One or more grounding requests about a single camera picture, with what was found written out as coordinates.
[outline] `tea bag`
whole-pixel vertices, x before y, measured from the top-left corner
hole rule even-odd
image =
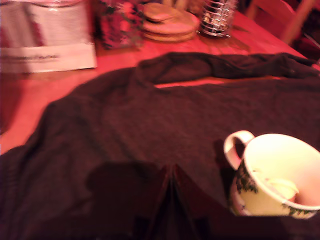
[[[268,178],[260,170],[255,170],[254,172],[259,175],[259,178],[264,181],[264,184],[274,193],[286,200],[295,202],[299,190],[294,182],[283,178]]]

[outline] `wooden chair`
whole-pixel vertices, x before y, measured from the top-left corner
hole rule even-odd
[[[252,0],[246,11],[246,16],[255,20],[258,8],[267,12],[285,26],[280,39],[290,45],[299,33],[302,24],[316,4],[316,1],[302,0],[296,11],[294,11],[283,0]]]

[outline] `dark sweater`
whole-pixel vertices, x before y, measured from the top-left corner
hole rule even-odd
[[[311,64],[285,53],[169,53],[78,86],[0,157],[0,239],[320,239],[320,214],[230,214],[223,156],[238,130],[320,150]],[[154,86],[208,76],[234,83]],[[237,82],[261,76],[287,79]]]

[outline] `cup rim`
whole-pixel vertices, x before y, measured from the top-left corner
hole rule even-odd
[[[252,174],[253,172],[253,169],[251,168],[251,165],[250,163],[248,162],[247,158],[246,158],[246,153],[248,152],[248,146],[250,145],[250,143],[252,141],[255,141],[256,139],[259,139],[261,137],[265,137],[265,136],[270,136],[270,135],[273,135],[273,136],[286,136],[286,137],[289,137],[289,138],[292,138],[292,139],[295,139],[296,141],[299,141],[301,142],[302,144],[308,146],[312,151],[315,151],[315,153],[317,155],[319,155],[319,159],[320,159],[320,152],[315,149],[313,146],[309,145],[308,143],[296,138],[296,137],[293,137],[293,136],[289,136],[289,135],[285,135],[285,134],[279,134],[279,133],[267,133],[267,134],[263,134],[263,135],[259,135],[255,138],[253,138],[248,144],[247,146],[245,147],[244,149],[244,152],[243,152],[243,161],[244,161],[244,164],[245,164],[245,167],[246,169],[248,170],[248,173],[250,174],[250,177],[254,180],[254,182],[265,192],[267,193],[268,196],[272,197],[273,199],[275,199],[276,201],[282,203],[282,204],[285,204],[287,206],[290,206],[290,207],[293,207],[293,208],[296,208],[296,209],[302,209],[302,210],[307,210],[307,211],[318,211],[320,210],[320,205],[316,205],[316,206],[310,206],[310,205],[303,205],[303,204],[299,204],[299,203],[295,203],[295,202],[292,202],[292,201],[289,201],[287,200],[286,198],[276,194],[275,192],[273,192],[271,189],[269,189],[264,183],[262,180],[260,180],[255,174]]]

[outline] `floral pattern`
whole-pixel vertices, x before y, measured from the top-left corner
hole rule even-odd
[[[135,0],[100,0],[99,37],[106,49],[142,44],[143,6]]]
[[[241,191],[251,191],[254,192],[255,194],[258,193],[258,187],[255,183],[255,181],[251,178],[249,175],[246,166],[245,166],[245,161],[241,161],[239,168],[236,172],[236,189],[238,193],[240,194]]]
[[[306,214],[311,214],[311,213],[315,214],[317,212],[316,210],[303,210],[303,209],[300,209],[300,208],[295,208],[295,207],[289,206],[289,205],[287,205],[285,203],[283,203],[282,206],[284,208],[289,208],[290,209],[290,211],[289,211],[289,215],[290,216],[292,216],[295,213],[297,213],[298,215],[300,215],[300,214],[306,215]]]

